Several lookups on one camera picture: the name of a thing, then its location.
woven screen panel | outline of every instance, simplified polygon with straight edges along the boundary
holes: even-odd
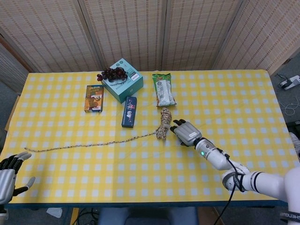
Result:
[[[163,70],[210,69],[239,0],[173,0]]]
[[[15,92],[22,92],[28,71],[0,44],[0,81]]]
[[[160,69],[163,1],[84,1],[106,67],[125,58],[138,70]]]
[[[72,0],[0,1],[0,26],[40,72],[99,70]]]
[[[247,0],[216,69],[265,69],[271,75],[300,47],[299,0]]]

table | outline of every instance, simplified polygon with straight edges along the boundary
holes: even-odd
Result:
[[[174,119],[195,124],[203,136],[251,171],[285,174],[299,166],[269,75],[264,70],[163,71],[172,74]],[[83,110],[86,85],[97,72],[29,74],[12,117],[1,158],[24,147],[45,149],[71,144],[123,140],[153,132],[160,109],[151,78],[137,97],[133,129],[122,128],[124,104],[105,90],[102,113]],[[194,148],[180,146],[172,133],[105,147],[33,153],[18,173],[16,186],[36,176],[33,187],[11,205],[36,203],[192,203],[227,201],[221,171]],[[273,200],[235,193],[245,204]]]

navy blue box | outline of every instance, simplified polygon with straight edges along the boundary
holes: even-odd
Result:
[[[126,97],[125,108],[122,119],[122,127],[133,128],[135,123],[136,97]]]

twisted rope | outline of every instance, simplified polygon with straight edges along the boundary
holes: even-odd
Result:
[[[53,150],[58,150],[58,149],[70,149],[70,148],[77,148],[77,147],[91,147],[91,146],[104,146],[104,145],[109,145],[109,144],[116,144],[116,143],[125,143],[125,142],[130,142],[133,141],[134,139],[138,139],[138,138],[142,138],[142,137],[146,137],[146,136],[150,136],[153,134],[156,134],[156,137],[158,139],[163,139],[165,140],[166,137],[166,132],[168,130],[168,128],[164,127],[166,124],[169,125],[171,122],[171,113],[167,108],[163,108],[161,110],[161,124],[158,127],[158,129],[152,133],[146,134],[146,135],[140,135],[140,136],[134,136],[131,138],[128,138],[126,140],[122,140],[122,141],[112,141],[112,142],[105,142],[105,143],[94,143],[94,144],[77,144],[77,145],[70,145],[70,146],[63,146],[63,147],[57,147],[57,148],[50,148],[50,149],[43,149],[43,150],[35,150],[35,149],[31,149],[31,148],[27,148],[25,147],[25,149],[27,151],[31,151],[31,152],[45,152],[45,151],[53,151]]]

chip bag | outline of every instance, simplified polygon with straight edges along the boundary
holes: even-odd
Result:
[[[153,74],[157,106],[175,105],[175,99],[171,93],[171,74]]]

